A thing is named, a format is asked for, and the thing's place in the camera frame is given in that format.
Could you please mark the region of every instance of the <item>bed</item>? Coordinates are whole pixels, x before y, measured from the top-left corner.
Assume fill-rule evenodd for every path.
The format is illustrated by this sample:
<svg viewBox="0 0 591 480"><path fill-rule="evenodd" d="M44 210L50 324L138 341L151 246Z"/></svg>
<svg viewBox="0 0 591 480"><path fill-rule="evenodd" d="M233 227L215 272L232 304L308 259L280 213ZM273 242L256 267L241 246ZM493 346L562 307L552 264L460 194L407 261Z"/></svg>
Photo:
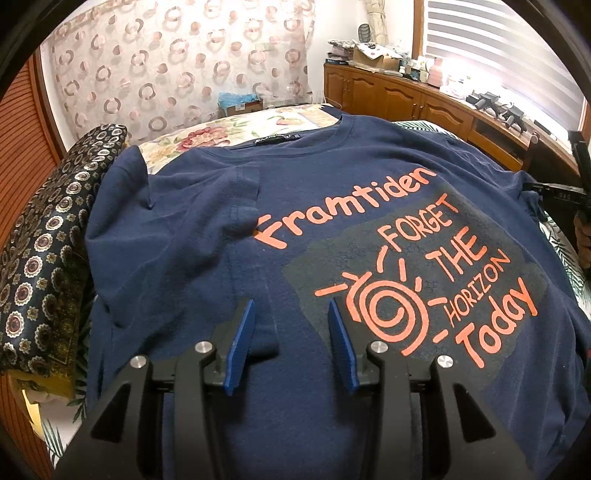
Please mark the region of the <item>bed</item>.
<svg viewBox="0 0 591 480"><path fill-rule="evenodd" d="M191 148L228 147L268 135L329 127L337 122L337 118L329 114L328 110L323 105L301 105L221 118L164 135L140 145L139 148L147 164L148 173L157 174L164 166ZM398 124L404 128L436 131L454 136L437 125L424 121ZM540 223L540 229L560 258L579 306L591 319L591 290L579 267L574 248L551 218L548 217L547 222ZM53 465L63 456L77 428L86 417L86 368L89 332L92 327L88 318L89 311L90 305L84 305L76 357L76 397L67 401L45 393L26 391L28 401L37 404L27 403L27 409L35 431L47 444Z"/></svg>

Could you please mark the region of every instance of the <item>wooden louvered door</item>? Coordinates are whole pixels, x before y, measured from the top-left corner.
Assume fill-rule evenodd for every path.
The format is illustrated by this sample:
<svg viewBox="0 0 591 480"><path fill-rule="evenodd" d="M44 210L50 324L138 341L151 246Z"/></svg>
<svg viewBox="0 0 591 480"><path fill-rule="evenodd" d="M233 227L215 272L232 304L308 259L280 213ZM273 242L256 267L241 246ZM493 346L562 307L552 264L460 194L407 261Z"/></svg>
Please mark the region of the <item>wooden louvered door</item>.
<svg viewBox="0 0 591 480"><path fill-rule="evenodd" d="M31 59L0 102L0 247L20 211L60 159L59 147L44 117L36 78ZM0 422L33 471L42 480L49 480L51 464L45 443L19 410L5 375L0 377Z"/></svg>

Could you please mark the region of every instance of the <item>patterned pillow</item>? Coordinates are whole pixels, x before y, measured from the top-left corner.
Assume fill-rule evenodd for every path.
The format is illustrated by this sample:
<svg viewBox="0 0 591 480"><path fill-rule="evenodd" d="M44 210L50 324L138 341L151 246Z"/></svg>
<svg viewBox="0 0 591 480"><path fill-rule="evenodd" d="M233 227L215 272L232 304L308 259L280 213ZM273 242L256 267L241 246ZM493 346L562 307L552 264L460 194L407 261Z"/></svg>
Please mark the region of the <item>patterned pillow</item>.
<svg viewBox="0 0 591 480"><path fill-rule="evenodd" d="M86 222L127 130L103 125L35 192L0 254L0 371L73 396L79 312L90 270Z"/></svg>

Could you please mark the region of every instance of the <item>wooden cabinet door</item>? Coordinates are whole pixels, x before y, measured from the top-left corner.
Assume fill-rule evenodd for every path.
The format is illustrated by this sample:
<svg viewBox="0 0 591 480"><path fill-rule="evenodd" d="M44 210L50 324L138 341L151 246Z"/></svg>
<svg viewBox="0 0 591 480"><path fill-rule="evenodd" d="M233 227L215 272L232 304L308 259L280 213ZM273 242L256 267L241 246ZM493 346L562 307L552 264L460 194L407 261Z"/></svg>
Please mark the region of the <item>wooden cabinet door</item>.
<svg viewBox="0 0 591 480"><path fill-rule="evenodd" d="M421 92L400 82L384 82L384 119L390 122L416 120Z"/></svg>
<svg viewBox="0 0 591 480"><path fill-rule="evenodd" d="M345 109L348 71L324 65L324 97L327 103Z"/></svg>
<svg viewBox="0 0 591 480"><path fill-rule="evenodd" d="M347 113L352 115L384 116L382 81L372 74L350 72L345 98Z"/></svg>
<svg viewBox="0 0 591 480"><path fill-rule="evenodd" d="M473 116L470 113L427 94L423 94L418 117L445 128L463 140L472 130Z"/></svg>

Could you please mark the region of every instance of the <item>window blind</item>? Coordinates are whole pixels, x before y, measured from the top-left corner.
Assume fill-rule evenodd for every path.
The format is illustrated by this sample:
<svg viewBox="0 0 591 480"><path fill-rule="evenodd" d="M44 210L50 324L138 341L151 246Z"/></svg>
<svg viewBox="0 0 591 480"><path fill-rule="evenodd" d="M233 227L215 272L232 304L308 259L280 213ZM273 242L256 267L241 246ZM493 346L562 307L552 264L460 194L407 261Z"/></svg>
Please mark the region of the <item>window blind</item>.
<svg viewBox="0 0 591 480"><path fill-rule="evenodd" d="M500 0L426 0L426 56L461 59L578 129L583 93L548 44Z"/></svg>

